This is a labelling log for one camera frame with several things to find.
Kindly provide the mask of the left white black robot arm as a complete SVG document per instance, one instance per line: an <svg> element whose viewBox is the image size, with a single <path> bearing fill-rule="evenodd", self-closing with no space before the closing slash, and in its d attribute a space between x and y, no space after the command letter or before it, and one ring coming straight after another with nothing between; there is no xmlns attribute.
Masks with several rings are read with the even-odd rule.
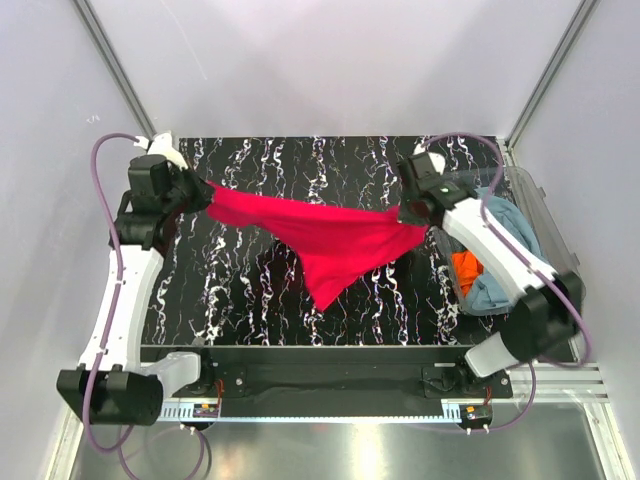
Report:
<svg viewBox="0 0 640 480"><path fill-rule="evenodd" d="M129 188L109 213L109 275L90 340L56 388L85 425L149 426L164 400L182 388L196 396L216 372L194 352L170 353L149 365L141 342L149 301L183 214L205 210L213 188L184 160L146 154L128 168Z"/></svg>

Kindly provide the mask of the pink red t shirt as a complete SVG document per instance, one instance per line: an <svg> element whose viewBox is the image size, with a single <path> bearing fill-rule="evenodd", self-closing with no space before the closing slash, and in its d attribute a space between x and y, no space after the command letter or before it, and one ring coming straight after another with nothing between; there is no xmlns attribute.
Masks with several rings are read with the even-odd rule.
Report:
<svg viewBox="0 0 640 480"><path fill-rule="evenodd" d="M229 226L263 229L290 247L301 260L315 307L324 311L365 273L424 241L428 228L400 223L398 210L311 204L216 185L206 213Z"/></svg>

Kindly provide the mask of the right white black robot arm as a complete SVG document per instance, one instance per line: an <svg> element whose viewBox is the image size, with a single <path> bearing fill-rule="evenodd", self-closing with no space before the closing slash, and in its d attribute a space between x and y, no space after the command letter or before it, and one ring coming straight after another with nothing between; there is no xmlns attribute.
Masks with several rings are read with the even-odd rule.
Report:
<svg viewBox="0 0 640 480"><path fill-rule="evenodd" d="M528 363L580 332L582 282L577 274L557 272L517 242L491 215L489 197L443 176L428 152L401 159L398 170L398 220L437 227L462 243L497 280L512 306L508 323L469 349L454 371L460 393L480 394L490 376Z"/></svg>

